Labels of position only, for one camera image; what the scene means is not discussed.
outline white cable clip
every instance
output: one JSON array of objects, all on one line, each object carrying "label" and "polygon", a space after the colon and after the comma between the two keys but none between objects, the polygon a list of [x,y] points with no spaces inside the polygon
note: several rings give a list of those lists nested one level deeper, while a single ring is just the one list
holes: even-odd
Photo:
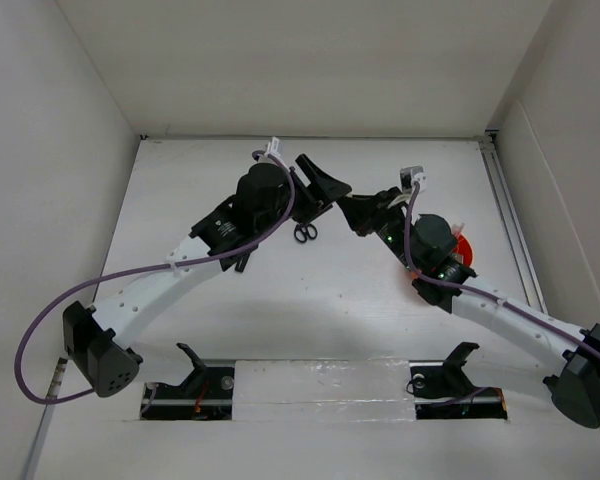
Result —
[{"label": "white cable clip", "polygon": [[169,264],[169,266],[171,267],[171,271],[173,272],[174,275],[180,276],[180,268],[176,265],[176,261],[174,260],[176,258],[176,254],[178,253],[178,250],[174,250],[173,252],[171,252],[169,254],[169,256],[167,257],[167,261],[166,263]]},{"label": "white cable clip", "polygon": [[286,163],[284,163],[284,161],[282,160],[281,142],[278,137],[271,137],[271,141],[269,141],[267,143],[267,148],[264,151],[264,155],[262,155],[260,157],[260,160],[258,160],[258,161],[259,162],[267,162],[267,163],[275,163],[275,162],[273,162],[273,160],[271,160],[271,158],[269,158],[269,155],[273,155],[275,158],[277,158],[280,161],[280,163],[282,163],[282,165],[285,166],[285,168],[287,170],[289,169],[289,167],[287,167]]},{"label": "white cable clip", "polygon": [[497,308],[504,307],[504,304],[509,301],[509,297],[498,297],[496,300]]},{"label": "white cable clip", "polygon": [[424,172],[418,172],[411,177],[411,186],[413,187],[415,183],[420,184],[420,192],[424,192],[427,189],[427,176]]}]

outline white wall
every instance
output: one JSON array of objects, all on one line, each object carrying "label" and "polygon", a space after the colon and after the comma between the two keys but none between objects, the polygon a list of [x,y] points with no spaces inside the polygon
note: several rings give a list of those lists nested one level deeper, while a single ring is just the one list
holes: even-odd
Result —
[{"label": "white wall", "polygon": [[[136,146],[56,4],[0,0],[1,480],[20,477],[42,413],[16,387],[17,342],[54,296],[100,271]],[[56,314],[26,355],[39,395],[60,336]]]},{"label": "white wall", "polygon": [[498,147],[550,311],[600,322],[600,0],[569,2]]},{"label": "white wall", "polygon": [[473,136],[550,0],[58,0],[138,133]]}]

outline scissors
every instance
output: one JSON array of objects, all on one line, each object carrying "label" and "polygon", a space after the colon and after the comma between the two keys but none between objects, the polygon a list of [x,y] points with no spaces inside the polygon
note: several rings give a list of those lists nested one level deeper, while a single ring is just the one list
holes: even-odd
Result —
[{"label": "scissors", "polygon": [[304,244],[309,240],[313,241],[318,238],[318,229],[311,223],[296,225],[296,228],[293,229],[293,236],[296,242]]}]

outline white table surface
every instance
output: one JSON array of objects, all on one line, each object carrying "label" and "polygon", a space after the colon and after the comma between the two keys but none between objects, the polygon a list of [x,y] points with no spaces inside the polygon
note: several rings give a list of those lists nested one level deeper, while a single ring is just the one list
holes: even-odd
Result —
[{"label": "white table surface", "polygon": [[[143,141],[105,273],[163,260],[235,191],[250,152],[262,146],[260,139]],[[464,222],[474,268],[524,299],[475,142],[284,142],[287,164],[300,153],[361,194],[399,184],[401,167],[424,166],[429,184],[417,212]],[[337,207],[315,225],[318,239],[301,246],[285,224],[243,275],[227,272],[198,287],[150,325],[136,350],[178,355],[182,341],[202,358],[441,359],[475,341],[481,348],[473,355],[485,361],[536,368],[517,347],[426,305],[380,240],[355,236]],[[99,295],[125,283],[104,284]],[[70,366],[62,394],[85,386]],[[109,399],[55,408],[36,478],[600,479],[600,432],[514,393],[505,392],[509,421],[201,423],[139,421],[141,391],[134,383]]]}]

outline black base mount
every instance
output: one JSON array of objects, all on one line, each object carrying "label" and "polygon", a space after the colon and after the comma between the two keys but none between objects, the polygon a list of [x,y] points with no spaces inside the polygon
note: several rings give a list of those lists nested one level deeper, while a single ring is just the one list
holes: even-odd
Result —
[{"label": "black base mount", "polygon": [[[600,324],[582,330],[583,342],[600,352]],[[560,376],[544,379],[551,401],[566,417],[587,428],[600,427],[600,360],[582,347],[565,351],[567,359]]]},{"label": "black base mount", "polygon": [[65,309],[62,326],[65,351],[99,397],[118,393],[138,375],[142,357],[116,345],[115,332],[103,331],[80,302]]},{"label": "black base mount", "polygon": [[471,352],[480,348],[477,343],[462,342],[442,363],[413,362],[409,393],[418,398],[458,398],[473,392],[476,387],[462,371]]}]

